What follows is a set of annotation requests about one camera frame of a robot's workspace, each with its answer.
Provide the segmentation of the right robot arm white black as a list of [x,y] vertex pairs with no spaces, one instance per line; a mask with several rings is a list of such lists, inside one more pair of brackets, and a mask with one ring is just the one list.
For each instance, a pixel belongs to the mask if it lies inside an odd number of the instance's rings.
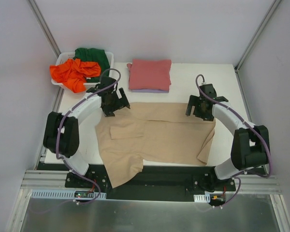
[[212,84],[197,88],[199,95],[190,96],[186,115],[194,115],[204,121],[218,119],[233,136],[230,158],[213,167],[198,181],[198,186],[205,191],[217,191],[233,177],[253,173],[262,165],[271,165],[268,129],[246,121],[225,97],[217,96]]

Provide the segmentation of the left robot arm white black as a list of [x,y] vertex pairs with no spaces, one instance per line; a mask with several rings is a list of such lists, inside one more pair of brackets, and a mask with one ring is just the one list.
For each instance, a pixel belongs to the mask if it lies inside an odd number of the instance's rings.
[[47,117],[43,146],[64,162],[76,176],[82,188],[97,186],[92,175],[87,173],[89,164],[79,151],[79,126],[93,112],[101,109],[105,117],[115,116],[115,111],[130,108],[123,88],[118,88],[118,79],[101,77],[100,82],[86,91],[84,97],[65,113],[50,112]]

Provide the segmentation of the beige t shirt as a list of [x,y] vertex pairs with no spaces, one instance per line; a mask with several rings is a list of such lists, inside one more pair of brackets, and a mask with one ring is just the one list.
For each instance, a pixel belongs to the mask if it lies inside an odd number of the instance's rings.
[[185,114],[185,103],[134,102],[103,116],[95,127],[99,154],[111,186],[143,170],[144,161],[205,166],[215,121]]

